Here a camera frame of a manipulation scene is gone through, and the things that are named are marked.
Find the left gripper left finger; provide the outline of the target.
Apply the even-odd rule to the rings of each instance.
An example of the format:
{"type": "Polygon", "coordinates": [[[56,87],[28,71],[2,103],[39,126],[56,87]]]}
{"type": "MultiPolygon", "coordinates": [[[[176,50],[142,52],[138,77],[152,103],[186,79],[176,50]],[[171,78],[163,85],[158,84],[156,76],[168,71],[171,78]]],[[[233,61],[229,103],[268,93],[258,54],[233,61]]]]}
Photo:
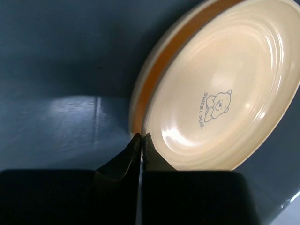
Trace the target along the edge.
{"type": "Polygon", "coordinates": [[[133,225],[142,137],[96,170],[11,169],[0,173],[3,225],[133,225]]]}

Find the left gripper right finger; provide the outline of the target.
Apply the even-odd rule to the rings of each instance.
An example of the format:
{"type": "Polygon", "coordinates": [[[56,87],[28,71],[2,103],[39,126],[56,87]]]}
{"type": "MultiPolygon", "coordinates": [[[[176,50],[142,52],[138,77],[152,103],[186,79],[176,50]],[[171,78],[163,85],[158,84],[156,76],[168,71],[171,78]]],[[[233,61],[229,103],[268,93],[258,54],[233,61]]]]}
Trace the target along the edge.
{"type": "Polygon", "coordinates": [[[231,171],[177,171],[143,139],[144,225],[247,225],[245,180],[231,171]]]}

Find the yellow bear plate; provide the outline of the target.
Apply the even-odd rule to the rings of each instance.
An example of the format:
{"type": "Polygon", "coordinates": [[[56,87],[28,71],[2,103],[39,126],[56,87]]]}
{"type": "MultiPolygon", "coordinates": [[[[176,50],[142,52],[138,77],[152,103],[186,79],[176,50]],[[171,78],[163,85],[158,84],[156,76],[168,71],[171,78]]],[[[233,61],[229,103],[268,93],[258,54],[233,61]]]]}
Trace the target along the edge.
{"type": "Polygon", "coordinates": [[[182,16],[159,40],[143,65],[130,107],[130,131],[147,134],[153,96],[171,63],[186,44],[219,15],[248,0],[207,0],[182,16]]]}
{"type": "Polygon", "coordinates": [[[231,170],[270,135],[299,83],[299,5],[250,0],[180,51],[153,96],[145,130],[177,170],[231,170]]]}

